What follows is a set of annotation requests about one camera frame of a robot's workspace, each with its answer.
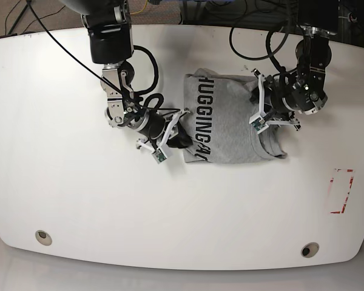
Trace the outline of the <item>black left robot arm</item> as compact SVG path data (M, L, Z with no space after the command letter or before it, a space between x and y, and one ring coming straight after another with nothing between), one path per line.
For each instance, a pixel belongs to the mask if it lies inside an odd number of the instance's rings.
M277 24L266 36L266 55L251 57L250 61L269 59L278 73L267 75L257 69L252 72L258 79L251 102L258 105L249 123L262 133L270 126L291 125L300 130L296 113L313 115L326 104L324 91L326 68L331 62L330 36L338 32L338 1L299 1L297 20L292 20L290 2L286 2L287 19ZM295 55L297 65L286 70L275 58L285 45L292 26L302 32Z

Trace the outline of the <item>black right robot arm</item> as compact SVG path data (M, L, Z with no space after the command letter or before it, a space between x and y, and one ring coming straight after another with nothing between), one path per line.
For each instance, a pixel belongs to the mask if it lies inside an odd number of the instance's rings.
M159 80L159 69L148 49L133 44L132 23L127 1L64 1L69 9L81 15L88 31L90 52L95 64L102 64L101 85L107 93L106 118L111 127L128 127L143 136L151 146L166 134L166 145L185 149L193 144L180 122L159 114L164 97L154 93ZM134 91L131 82L135 75L128 62L135 50L145 53L153 66L154 79L145 90Z

